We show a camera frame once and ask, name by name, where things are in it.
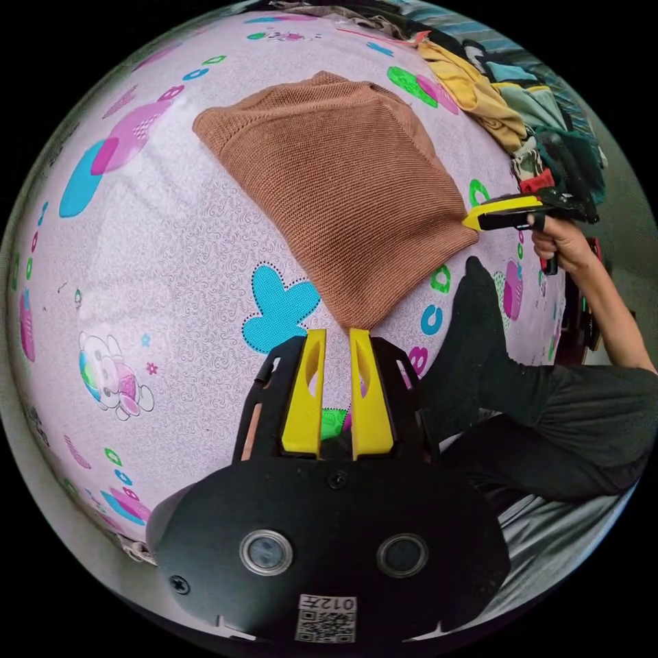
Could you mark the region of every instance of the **pile of clothes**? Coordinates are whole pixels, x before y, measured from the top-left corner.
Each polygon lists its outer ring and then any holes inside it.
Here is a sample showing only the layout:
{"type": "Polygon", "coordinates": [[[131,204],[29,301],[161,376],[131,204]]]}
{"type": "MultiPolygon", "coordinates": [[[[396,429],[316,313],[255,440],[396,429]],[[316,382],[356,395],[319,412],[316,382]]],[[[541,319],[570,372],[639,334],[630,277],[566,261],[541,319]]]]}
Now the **pile of clothes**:
{"type": "Polygon", "coordinates": [[[576,161],[595,204],[605,199],[602,170],[607,166],[591,124],[563,88],[559,94],[541,67],[524,68],[519,49],[489,53],[475,40],[460,40],[438,27],[402,14],[398,5],[382,0],[259,0],[246,10],[277,10],[294,14],[336,14],[356,25],[377,29],[417,48],[457,106],[482,125],[510,155],[511,167],[524,193],[556,187],[571,192],[561,163],[544,145],[560,138],[576,161]]]}

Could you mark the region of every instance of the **label sticker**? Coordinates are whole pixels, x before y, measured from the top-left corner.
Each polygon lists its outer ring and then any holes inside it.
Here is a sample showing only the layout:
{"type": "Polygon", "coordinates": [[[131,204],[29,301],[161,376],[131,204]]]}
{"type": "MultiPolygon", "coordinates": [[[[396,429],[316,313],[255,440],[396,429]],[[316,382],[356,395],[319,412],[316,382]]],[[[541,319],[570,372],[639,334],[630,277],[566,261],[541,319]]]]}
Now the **label sticker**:
{"type": "Polygon", "coordinates": [[[356,596],[300,596],[298,642],[353,644],[356,641],[356,596]]]}

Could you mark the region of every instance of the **cartoon bear print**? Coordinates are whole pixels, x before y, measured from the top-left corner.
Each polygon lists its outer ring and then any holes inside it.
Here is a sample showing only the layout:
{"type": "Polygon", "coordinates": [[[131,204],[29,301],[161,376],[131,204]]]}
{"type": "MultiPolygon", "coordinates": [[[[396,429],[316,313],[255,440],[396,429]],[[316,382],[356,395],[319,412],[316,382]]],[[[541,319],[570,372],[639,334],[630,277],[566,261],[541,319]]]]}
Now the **cartoon bear print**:
{"type": "Polygon", "coordinates": [[[153,393],[140,385],[135,373],[123,362],[114,336],[107,341],[80,334],[80,376],[89,393],[103,410],[114,409],[119,420],[152,411],[153,393]]]}

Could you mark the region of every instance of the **brown knit fabric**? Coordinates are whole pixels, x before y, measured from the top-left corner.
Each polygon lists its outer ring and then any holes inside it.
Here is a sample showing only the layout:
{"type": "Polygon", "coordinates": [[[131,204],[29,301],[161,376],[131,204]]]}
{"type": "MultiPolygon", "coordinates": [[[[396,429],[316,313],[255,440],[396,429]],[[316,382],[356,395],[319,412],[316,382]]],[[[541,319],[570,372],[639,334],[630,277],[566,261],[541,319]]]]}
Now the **brown knit fabric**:
{"type": "Polygon", "coordinates": [[[281,231],[344,328],[372,329],[477,242],[418,118],[370,82],[322,71],[209,108],[193,129],[281,231]]]}

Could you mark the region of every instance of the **black sock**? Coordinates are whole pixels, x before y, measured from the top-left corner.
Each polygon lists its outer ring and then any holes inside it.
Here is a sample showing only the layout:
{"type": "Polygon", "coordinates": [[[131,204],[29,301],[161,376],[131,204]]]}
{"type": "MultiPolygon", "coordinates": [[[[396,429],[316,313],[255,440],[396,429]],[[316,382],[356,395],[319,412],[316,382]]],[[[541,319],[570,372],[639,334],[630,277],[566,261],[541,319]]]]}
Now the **black sock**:
{"type": "Polygon", "coordinates": [[[493,281],[475,256],[467,260],[446,339],[419,385],[432,442],[467,430],[480,408],[534,426],[546,404],[552,368],[509,358],[493,281]]]}
{"type": "Polygon", "coordinates": [[[480,405],[534,427],[548,399],[552,369],[550,365],[523,365],[509,358],[507,350],[496,348],[480,374],[480,405]]]}
{"type": "Polygon", "coordinates": [[[419,398],[432,442],[463,432],[478,421],[480,375],[492,354],[507,357],[496,286],[471,256],[452,305],[448,333],[419,384],[419,398]]]}

